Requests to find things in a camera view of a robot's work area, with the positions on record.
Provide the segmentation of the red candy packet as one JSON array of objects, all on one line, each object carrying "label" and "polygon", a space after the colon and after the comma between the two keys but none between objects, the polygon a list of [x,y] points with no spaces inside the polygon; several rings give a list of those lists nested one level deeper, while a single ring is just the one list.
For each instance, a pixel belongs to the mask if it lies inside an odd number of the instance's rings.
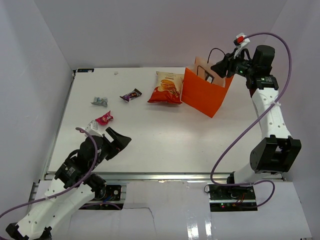
[{"label": "red candy packet", "polygon": [[104,114],[101,117],[98,117],[95,119],[95,121],[101,125],[101,126],[105,126],[107,125],[110,121],[113,121],[114,117],[111,115],[111,111],[108,111],[106,114]]}]

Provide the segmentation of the silver candy wrapper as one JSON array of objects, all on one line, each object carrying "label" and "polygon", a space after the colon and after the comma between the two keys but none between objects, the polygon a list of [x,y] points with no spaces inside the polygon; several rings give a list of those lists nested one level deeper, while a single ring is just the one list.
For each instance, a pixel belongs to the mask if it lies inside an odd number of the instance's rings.
[{"label": "silver candy wrapper", "polygon": [[108,106],[108,98],[107,97],[94,97],[93,101],[91,102],[94,106],[101,106],[107,107]]}]

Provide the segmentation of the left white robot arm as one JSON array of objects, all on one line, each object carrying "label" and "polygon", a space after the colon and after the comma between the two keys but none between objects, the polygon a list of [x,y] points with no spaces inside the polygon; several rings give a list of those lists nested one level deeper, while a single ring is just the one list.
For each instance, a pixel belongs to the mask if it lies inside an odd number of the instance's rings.
[{"label": "left white robot arm", "polygon": [[104,134],[80,127],[86,135],[78,149],[73,150],[55,172],[42,198],[22,204],[32,209],[5,231],[14,240],[50,240],[60,226],[88,201],[106,195],[107,182],[93,170],[123,151],[131,138],[111,127]]}]

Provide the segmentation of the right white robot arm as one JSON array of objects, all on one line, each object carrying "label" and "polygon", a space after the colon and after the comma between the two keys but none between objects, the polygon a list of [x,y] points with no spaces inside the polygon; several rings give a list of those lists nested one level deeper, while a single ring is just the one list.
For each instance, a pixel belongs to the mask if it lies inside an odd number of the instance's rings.
[{"label": "right white robot arm", "polygon": [[245,59],[248,54],[246,48],[235,49],[211,66],[221,78],[235,74],[245,77],[257,116],[254,123],[261,130],[261,141],[251,151],[249,163],[227,178],[225,192],[233,200],[243,195],[243,186],[254,185],[267,175],[289,172],[302,148],[301,141],[293,138],[287,129],[279,103],[278,82],[271,75],[275,49],[259,45],[253,57]]}]

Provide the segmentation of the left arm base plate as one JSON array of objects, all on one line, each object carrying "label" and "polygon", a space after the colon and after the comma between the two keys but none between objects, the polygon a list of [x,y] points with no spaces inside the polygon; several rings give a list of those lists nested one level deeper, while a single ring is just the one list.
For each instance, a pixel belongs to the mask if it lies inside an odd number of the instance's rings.
[{"label": "left arm base plate", "polygon": [[[121,210],[123,204],[121,200],[121,185],[105,185],[94,192],[94,200],[103,204],[94,205],[93,210]],[[106,202],[116,202],[115,205],[106,204]]]}]

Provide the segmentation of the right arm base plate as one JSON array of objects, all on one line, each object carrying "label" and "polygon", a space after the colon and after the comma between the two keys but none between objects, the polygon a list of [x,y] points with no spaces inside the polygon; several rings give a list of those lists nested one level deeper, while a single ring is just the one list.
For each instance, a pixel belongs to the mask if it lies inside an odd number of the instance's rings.
[{"label": "right arm base plate", "polygon": [[247,212],[257,211],[257,201],[252,186],[218,186],[208,184],[204,187],[208,194],[210,211],[213,212]]}]

